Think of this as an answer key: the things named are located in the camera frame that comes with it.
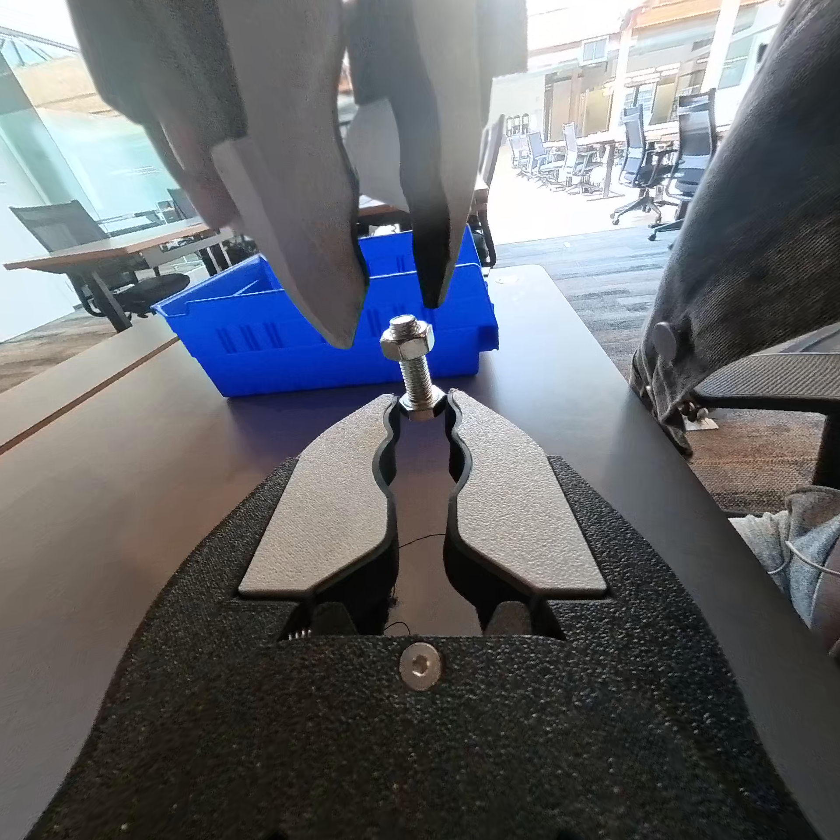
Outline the blue jeans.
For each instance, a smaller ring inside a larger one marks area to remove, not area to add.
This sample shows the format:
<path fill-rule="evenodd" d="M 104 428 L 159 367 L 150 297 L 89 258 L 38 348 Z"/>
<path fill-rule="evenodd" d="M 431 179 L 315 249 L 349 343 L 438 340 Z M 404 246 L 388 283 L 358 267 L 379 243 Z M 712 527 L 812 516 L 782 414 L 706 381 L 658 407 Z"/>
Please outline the blue jeans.
<path fill-rule="evenodd" d="M 838 659 L 839 491 L 799 488 L 783 510 L 730 523 L 819 644 Z"/>

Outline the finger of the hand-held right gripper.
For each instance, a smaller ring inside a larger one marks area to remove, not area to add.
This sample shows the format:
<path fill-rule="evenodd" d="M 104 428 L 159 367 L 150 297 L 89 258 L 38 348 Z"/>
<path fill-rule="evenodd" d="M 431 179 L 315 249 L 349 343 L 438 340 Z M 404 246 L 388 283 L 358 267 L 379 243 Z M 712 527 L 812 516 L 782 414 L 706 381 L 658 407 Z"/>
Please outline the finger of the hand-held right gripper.
<path fill-rule="evenodd" d="M 213 162 L 288 297 L 333 347 L 354 343 L 369 286 L 358 244 L 360 189 L 344 149 L 338 1 L 217 2 L 244 106 L 243 138 Z"/>
<path fill-rule="evenodd" d="M 423 305 L 445 301 L 473 202 L 482 115 L 478 2 L 384 2 L 387 97 Z"/>

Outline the row of black office chairs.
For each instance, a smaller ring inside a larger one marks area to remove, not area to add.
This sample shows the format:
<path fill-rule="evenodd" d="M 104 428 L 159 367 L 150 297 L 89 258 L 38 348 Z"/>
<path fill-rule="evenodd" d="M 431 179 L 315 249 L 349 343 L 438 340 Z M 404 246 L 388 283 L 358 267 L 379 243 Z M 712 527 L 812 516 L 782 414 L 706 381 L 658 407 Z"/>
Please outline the row of black office chairs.
<path fill-rule="evenodd" d="M 489 185 L 489 229 L 497 245 L 544 238 L 568 238 L 624 228 L 643 232 L 658 222 L 676 217 L 679 207 L 675 186 L 668 186 L 676 164 L 678 144 L 647 142 L 645 150 L 627 144 L 617 150 L 613 191 L 620 197 L 600 198 L 605 173 L 603 153 L 580 149 L 574 126 L 572 148 L 563 141 L 549 142 L 533 131 L 512 135 L 501 146 L 495 174 Z"/>

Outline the grey denim jacket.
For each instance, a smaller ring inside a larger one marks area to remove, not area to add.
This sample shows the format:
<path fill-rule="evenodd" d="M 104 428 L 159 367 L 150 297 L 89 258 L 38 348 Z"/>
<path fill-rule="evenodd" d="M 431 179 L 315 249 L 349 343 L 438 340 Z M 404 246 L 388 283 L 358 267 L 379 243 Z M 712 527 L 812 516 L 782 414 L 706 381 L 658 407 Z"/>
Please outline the grey denim jacket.
<path fill-rule="evenodd" d="M 838 321 L 839 2 L 786 4 L 689 203 L 630 386 L 684 458 L 709 375 Z"/>

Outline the wooden top office desk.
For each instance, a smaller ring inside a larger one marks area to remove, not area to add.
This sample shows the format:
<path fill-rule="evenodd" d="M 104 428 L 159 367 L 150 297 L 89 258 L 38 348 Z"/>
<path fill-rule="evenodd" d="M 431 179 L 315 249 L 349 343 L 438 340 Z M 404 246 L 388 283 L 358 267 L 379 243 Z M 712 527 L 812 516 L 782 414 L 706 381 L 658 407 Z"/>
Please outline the wooden top office desk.
<path fill-rule="evenodd" d="M 235 236 L 230 227 L 212 228 L 201 219 L 185 220 L 7 262 L 3 267 L 79 278 L 91 292 L 96 307 L 120 333 L 130 328 L 131 320 L 108 289 L 103 271 L 115 274 L 134 262 L 139 262 L 143 270 L 159 268 Z"/>
<path fill-rule="evenodd" d="M 657 124 L 645 130 L 647 142 L 654 144 L 677 144 L 679 140 L 679 128 L 677 121 Z M 602 131 L 577 138 L 576 143 L 580 149 L 595 149 L 599 154 L 603 153 L 603 165 L 605 173 L 602 182 L 600 198 L 620 197 L 620 193 L 613 191 L 613 184 L 617 183 L 617 175 L 614 173 L 615 164 L 618 160 L 617 150 L 622 149 L 625 143 L 624 129 L 615 131 Z"/>

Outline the blue plastic bin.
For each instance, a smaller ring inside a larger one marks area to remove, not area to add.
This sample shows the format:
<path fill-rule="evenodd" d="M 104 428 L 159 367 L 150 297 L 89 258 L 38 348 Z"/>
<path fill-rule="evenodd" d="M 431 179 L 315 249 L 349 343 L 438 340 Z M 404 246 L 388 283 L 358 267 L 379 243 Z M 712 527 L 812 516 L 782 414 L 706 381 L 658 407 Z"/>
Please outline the blue plastic bin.
<path fill-rule="evenodd" d="M 389 321 L 410 313 L 434 328 L 433 377 L 475 375 L 499 346 L 498 324 L 472 234 L 465 229 L 444 304 L 423 307 L 410 232 L 360 239 L 371 281 L 353 347 L 333 348 L 303 318 L 262 255 L 156 304 L 224 397 L 397 382 L 382 354 Z"/>

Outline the steel hex nut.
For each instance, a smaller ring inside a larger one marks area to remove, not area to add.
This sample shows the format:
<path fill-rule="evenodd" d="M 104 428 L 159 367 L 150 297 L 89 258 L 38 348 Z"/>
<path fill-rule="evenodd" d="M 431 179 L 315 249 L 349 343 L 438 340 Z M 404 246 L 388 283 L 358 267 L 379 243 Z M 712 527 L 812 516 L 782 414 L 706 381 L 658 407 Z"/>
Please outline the steel hex nut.
<path fill-rule="evenodd" d="M 425 359 L 434 343 L 433 325 L 409 314 L 392 318 L 380 339 L 384 357 L 399 364 Z"/>

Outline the steel hex bolt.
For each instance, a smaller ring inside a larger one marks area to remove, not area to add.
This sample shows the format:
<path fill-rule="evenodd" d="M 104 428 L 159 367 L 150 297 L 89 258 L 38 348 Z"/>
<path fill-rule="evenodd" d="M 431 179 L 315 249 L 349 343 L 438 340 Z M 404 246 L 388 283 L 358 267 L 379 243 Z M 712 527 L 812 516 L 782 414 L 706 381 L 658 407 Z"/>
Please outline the steel hex bolt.
<path fill-rule="evenodd" d="M 426 358 L 401 360 L 399 365 L 405 386 L 399 400 L 402 413 L 412 422 L 435 419 L 445 410 L 447 395 L 433 383 Z"/>

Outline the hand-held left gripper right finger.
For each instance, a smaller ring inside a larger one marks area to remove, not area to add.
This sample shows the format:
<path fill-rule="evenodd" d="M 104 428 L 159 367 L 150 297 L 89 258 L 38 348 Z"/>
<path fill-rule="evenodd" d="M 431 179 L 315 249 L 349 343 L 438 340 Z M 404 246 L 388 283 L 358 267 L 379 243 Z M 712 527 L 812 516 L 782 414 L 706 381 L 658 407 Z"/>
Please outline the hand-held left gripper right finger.
<path fill-rule="evenodd" d="M 607 584 L 543 449 L 460 390 L 448 394 L 456 557 L 528 599 L 596 599 Z"/>

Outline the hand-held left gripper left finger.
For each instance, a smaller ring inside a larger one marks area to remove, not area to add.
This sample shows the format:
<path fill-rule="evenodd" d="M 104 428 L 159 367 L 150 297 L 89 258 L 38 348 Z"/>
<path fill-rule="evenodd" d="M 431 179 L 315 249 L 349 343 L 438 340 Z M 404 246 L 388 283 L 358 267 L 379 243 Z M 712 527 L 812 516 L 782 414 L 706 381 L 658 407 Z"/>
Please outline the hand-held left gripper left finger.
<path fill-rule="evenodd" d="M 303 450 L 238 586 L 241 596 L 315 596 L 384 544 L 389 502 L 374 467 L 392 437 L 394 403 L 394 395 L 376 397 Z"/>

